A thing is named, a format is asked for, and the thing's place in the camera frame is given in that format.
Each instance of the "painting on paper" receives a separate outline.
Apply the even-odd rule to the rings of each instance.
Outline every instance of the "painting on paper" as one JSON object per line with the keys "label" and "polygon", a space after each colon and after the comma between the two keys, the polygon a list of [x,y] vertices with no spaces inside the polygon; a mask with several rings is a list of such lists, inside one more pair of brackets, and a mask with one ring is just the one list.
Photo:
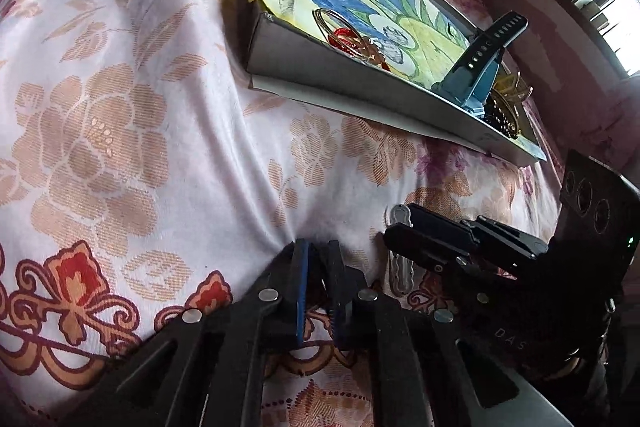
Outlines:
{"label": "painting on paper", "polygon": [[429,0],[303,1],[286,1],[296,26],[318,36],[310,9],[334,10],[379,47],[392,73],[427,89],[444,79],[468,47],[462,33]]}

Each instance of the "flower pattern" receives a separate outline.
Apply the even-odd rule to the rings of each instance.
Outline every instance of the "flower pattern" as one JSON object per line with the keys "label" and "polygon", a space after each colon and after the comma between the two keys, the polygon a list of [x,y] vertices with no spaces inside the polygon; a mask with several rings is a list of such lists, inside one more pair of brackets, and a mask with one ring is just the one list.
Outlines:
{"label": "flower pattern", "polygon": [[425,176],[429,185],[440,185],[450,172],[462,172],[469,166],[465,155],[460,145],[425,137],[418,145],[415,172]]}
{"label": "flower pattern", "polygon": [[418,287],[407,295],[406,302],[413,311],[423,313],[453,308],[453,301],[442,289],[442,278],[429,270],[425,270]]}
{"label": "flower pattern", "polygon": [[[2,245],[0,245],[0,274],[4,272],[4,250],[2,249]],[[7,313],[7,296],[6,289],[4,288],[4,284],[0,282],[0,321],[6,317]]]}
{"label": "flower pattern", "polygon": [[166,143],[155,130],[164,120],[164,98],[150,86],[135,86],[131,67],[118,64],[84,86],[67,77],[48,102],[28,84],[18,92],[15,107],[25,131],[14,143],[13,160],[4,160],[5,168],[15,166],[7,186],[20,180],[11,198],[40,188],[31,211],[36,230],[60,247],[90,237],[98,250],[123,257],[127,234],[147,235],[156,224],[149,190],[168,175]]}
{"label": "flower pattern", "polygon": [[305,185],[324,184],[324,172],[334,166],[338,152],[336,131],[331,131],[326,118],[316,114],[305,115],[302,120],[294,119],[289,130],[293,135],[291,154]]}
{"label": "flower pattern", "polygon": [[20,185],[15,163],[0,159],[0,205],[19,201],[28,191]]}
{"label": "flower pattern", "polygon": [[[123,354],[140,342],[132,333],[140,320],[137,308],[129,299],[110,294],[109,283],[85,241],[61,250],[42,266],[20,261],[16,277],[19,289],[9,295],[9,306],[18,328],[37,335],[47,314],[56,313],[60,314],[60,331],[71,346],[87,339],[87,327],[98,331],[108,355]],[[46,297],[36,293],[36,280],[45,288]],[[113,324],[96,316],[113,307],[120,308],[113,314]]]}
{"label": "flower pattern", "polygon": [[477,216],[489,216],[507,225],[511,224],[511,203],[509,195],[500,188],[492,188],[491,193],[482,198],[480,207],[473,212]]}
{"label": "flower pattern", "polygon": [[368,399],[357,393],[323,391],[313,380],[298,393],[288,413],[289,424],[296,426],[338,427],[348,421],[348,425],[373,427]]}
{"label": "flower pattern", "polygon": [[386,185],[389,178],[400,179],[415,162],[415,145],[407,132],[346,116],[342,134],[342,152],[349,158],[357,157],[358,171],[376,185]]}
{"label": "flower pattern", "polygon": [[282,167],[275,160],[269,162],[269,182],[278,192],[278,203],[271,214],[271,222],[276,227],[281,227],[287,221],[286,208],[298,207],[298,191],[290,186],[291,182],[297,178],[296,175],[289,176],[286,180],[282,172]]}
{"label": "flower pattern", "polygon": [[454,196],[471,196],[468,181],[462,172],[451,174],[444,183],[438,187],[418,187],[404,198],[404,204],[417,203],[459,221],[464,217],[470,217],[468,210],[460,207],[460,202]]}
{"label": "flower pattern", "polygon": [[7,15],[15,15],[18,17],[33,17],[42,12],[42,9],[33,0],[12,0],[4,9],[2,9],[2,17]]}
{"label": "flower pattern", "polygon": [[168,321],[189,308],[197,308],[204,314],[210,314],[233,301],[231,286],[225,282],[222,273],[215,270],[198,285],[196,291],[184,302],[184,306],[168,306],[160,310],[154,319],[154,329],[161,330]]}
{"label": "flower pattern", "polygon": [[533,176],[533,169],[525,167],[518,171],[518,175],[522,178],[522,190],[527,196],[532,196],[536,179]]}

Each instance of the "black plastic part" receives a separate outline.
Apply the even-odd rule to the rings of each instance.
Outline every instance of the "black plastic part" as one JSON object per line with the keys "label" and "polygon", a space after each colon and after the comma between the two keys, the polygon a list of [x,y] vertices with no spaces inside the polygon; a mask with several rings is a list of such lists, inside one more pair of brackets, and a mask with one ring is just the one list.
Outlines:
{"label": "black plastic part", "polygon": [[[179,427],[186,384],[203,331],[203,321],[172,321],[131,355],[126,364],[104,375],[90,398],[61,425]],[[158,371],[156,362],[162,363],[163,371]],[[145,396],[140,392],[142,386],[153,386],[157,392]]]}
{"label": "black plastic part", "polygon": [[[456,320],[439,323],[432,317],[431,326],[448,377],[453,384],[452,387],[459,393],[460,403],[464,405],[470,425],[572,427],[572,423],[516,371],[504,367],[491,356],[471,347],[472,343],[463,338]],[[461,353],[460,343],[464,343],[464,355]],[[497,378],[488,380],[492,375],[487,374],[487,365],[492,366],[492,373],[499,375]],[[473,376],[470,374],[478,370],[484,373],[476,373]],[[482,385],[484,389],[478,389],[478,385]],[[442,412],[447,406],[446,403],[439,402],[433,406],[436,418],[451,417],[450,412]],[[446,426],[436,423],[436,427]]]}
{"label": "black plastic part", "polygon": [[235,305],[218,365],[209,384],[209,399],[202,427],[231,425],[253,427],[260,420],[265,354],[260,352],[260,327],[278,301],[264,303],[250,295]]}
{"label": "black plastic part", "polygon": [[417,227],[396,223],[385,230],[385,246],[393,252],[411,259],[427,270],[436,270],[436,265],[445,266],[456,257],[468,257],[468,251],[460,250],[447,241],[427,235]]}
{"label": "black plastic part", "polygon": [[352,312],[351,300],[354,298],[354,294],[348,287],[340,244],[337,241],[330,241],[327,248],[321,252],[321,258],[325,269],[324,284],[330,299],[328,313],[331,317],[334,343],[338,349],[351,349],[345,325],[348,315],[351,315]]}
{"label": "black plastic part", "polygon": [[400,304],[380,294],[358,311],[370,314],[376,328],[369,351],[376,427],[428,426],[429,401]]}
{"label": "black plastic part", "polygon": [[[591,190],[591,203],[582,209],[580,184]],[[615,295],[640,242],[640,191],[603,163],[570,150],[560,201],[562,210],[549,246],[565,269],[564,282],[580,283],[580,292]],[[601,201],[609,209],[606,223],[597,215]]]}
{"label": "black plastic part", "polygon": [[488,221],[478,219],[469,225],[479,240],[478,255],[485,261],[506,270],[522,281],[538,277],[535,261],[537,253],[528,250],[524,243],[514,241],[511,234]]}
{"label": "black plastic part", "polygon": [[514,229],[509,225],[496,221],[495,219],[478,216],[476,223],[480,223],[486,227],[491,227],[491,229],[496,233],[502,235],[505,239],[508,239],[518,247],[536,257],[546,253],[549,248],[548,244],[542,241],[539,237],[523,232],[522,230]]}
{"label": "black plastic part", "polygon": [[419,204],[410,203],[408,206],[414,229],[423,233],[437,233],[438,240],[466,253],[478,247],[478,241],[468,226],[431,212]]}

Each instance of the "pink bedsheet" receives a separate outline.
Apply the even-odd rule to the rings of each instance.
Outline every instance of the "pink bedsheet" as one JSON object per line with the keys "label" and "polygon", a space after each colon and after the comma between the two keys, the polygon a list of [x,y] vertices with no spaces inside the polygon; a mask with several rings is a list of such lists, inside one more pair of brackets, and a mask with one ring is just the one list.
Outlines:
{"label": "pink bedsheet", "polygon": [[[447,1],[489,20],[479,0]],[[251,90],[245,7],[0,0],[0,369],[43,421],[184,308],[241,298],[296,237],[339,239],[389,291],[393,204],[553,232],[560,165],[532,105],[551,161],[516,169]],[[401,302],[453,308],[422,270]],[[321,308],[307,324],[271,364],[263,425],[371,425],[365,359],[332,346]]]}

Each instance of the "window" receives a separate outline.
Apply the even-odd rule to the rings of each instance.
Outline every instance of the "window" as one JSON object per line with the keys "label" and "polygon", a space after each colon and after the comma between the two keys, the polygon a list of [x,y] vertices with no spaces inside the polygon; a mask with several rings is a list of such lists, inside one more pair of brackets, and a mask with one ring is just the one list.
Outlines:
{"label": "window", "polygon": [[556,0],[622,77],[640,71],[638,0]]}

